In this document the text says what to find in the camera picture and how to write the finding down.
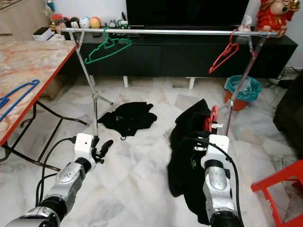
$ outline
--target trash bin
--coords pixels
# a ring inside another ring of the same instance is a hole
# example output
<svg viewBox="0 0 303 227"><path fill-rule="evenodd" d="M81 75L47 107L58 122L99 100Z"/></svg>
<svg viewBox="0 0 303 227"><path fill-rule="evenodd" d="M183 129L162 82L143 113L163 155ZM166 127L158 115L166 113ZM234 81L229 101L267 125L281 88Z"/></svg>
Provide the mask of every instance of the trash bin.
<svg viewBox="0 0 303 227"><path fill-rule="evenodd" d="M229 78L226 85L227 91L224 99L225 103L232 97L241 78L242 75L236 75ZM233 110L239 111L244 109L249 102L257 99L261 90L262 86L258 80L252 77L247 77L234 101Z"/></svg>

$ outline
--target red hanger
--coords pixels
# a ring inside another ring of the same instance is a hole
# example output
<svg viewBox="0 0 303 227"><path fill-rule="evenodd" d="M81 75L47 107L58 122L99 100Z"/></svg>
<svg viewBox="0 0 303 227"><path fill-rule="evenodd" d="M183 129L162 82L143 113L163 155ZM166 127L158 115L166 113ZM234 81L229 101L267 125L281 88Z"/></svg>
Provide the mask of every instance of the red hanger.
<svg viewBox="0 0 303 227"><path fill-rule="evenodd" d="M233 33L234 33L235 31L236 31L236 29L232 31L231 37L229 38L229 44L227 45L227 47L225 48L225 50L223 51L223 53L221 53L220 56L217 58L217 60L213 63L213 66L210 67L209 73L212 73L216 68L218 68L220 65L222 65L227 59L229 59L231 56L233 56L233 55L238 51L238 49L239 49L239 44L233 44L233 43L232 43L232 36L233 36ZM229 54L229 53L232 51L232 48L233 48L234 46L236 47L236 48L234 49L234 51L233 51L230 55L228 55L226 58L224 58L224 60L222 60L222 62L220 62L218 65L216 65L217 62L218 62L222 57L225 57L227 54Z"/></svg>
<svg viewBox="0 0 303 227"><path fill-rule="evenodd" d="M208 130L208 131L212 132L212 123L217 121L218 113L219 113L218 106L214 105L210 112L210 116L206 117L206 119L204 121L204 130L205 131Z"/></svg>

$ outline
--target orange bin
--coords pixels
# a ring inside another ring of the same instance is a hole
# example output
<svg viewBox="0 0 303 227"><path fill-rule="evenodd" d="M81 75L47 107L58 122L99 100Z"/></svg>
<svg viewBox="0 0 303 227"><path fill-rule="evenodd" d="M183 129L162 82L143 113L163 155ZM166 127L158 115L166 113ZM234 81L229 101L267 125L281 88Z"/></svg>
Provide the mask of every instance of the orange bin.
<svg viewBox="0 0 303 227"><path fill-rule="evenodd" d="M226 90L224 103L226 103L230 98L232 97L232 93L229 90ZM234 111L243 110L247 106L248 102L242 101L239 99L235 99L233 102L233 108Z"/></svg>

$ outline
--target horizontal metal bar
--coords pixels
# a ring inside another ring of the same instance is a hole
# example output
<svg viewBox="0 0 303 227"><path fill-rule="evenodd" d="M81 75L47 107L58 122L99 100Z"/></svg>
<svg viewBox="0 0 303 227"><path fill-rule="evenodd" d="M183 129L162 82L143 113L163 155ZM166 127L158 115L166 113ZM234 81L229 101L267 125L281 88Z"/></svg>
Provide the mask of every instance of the horizontal metal bar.
<svg viewBox="0 0 303 227"><path fill-rule="evenodd" d="M103 28L62 28L63 32L103 32ZM107 29L108 33L129 33L129 34L160 34L160 35L230 35L232 31L190 31L190 30L144 30L144 29ZM276 32L240 32L233 35L270 36L276 37Z"/></svg>

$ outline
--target black cloth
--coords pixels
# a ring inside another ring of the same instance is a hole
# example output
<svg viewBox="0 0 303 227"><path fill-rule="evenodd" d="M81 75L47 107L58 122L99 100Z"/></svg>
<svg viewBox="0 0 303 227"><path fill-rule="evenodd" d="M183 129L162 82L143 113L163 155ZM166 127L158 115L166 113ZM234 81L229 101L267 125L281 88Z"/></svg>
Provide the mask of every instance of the black cloth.
<svg viewBox="0 0 303 227"><path fill-rule="evenodd" d="M206 197L203 193L205 170L201 167L202 152L194 151L197 143L185 140L186 136L208 138L209 131L204 129L204 121L210 110L204 99L182 113L175 121L177 124L170 136L172 149L168 165L169 190L174 197L184 194L188 208L198 216L201 224L209 225L205 209Z"/></svg>
<svg viewBox="0 0 303 227"><path fill-rule="evenodd" d="M108 129L114 129L122 137L134 136L138 129L148 129L157 120L157 116L149 113L153 104L146 102L125 103L115 111L104 114L98 123L103 123Z"/></svg>

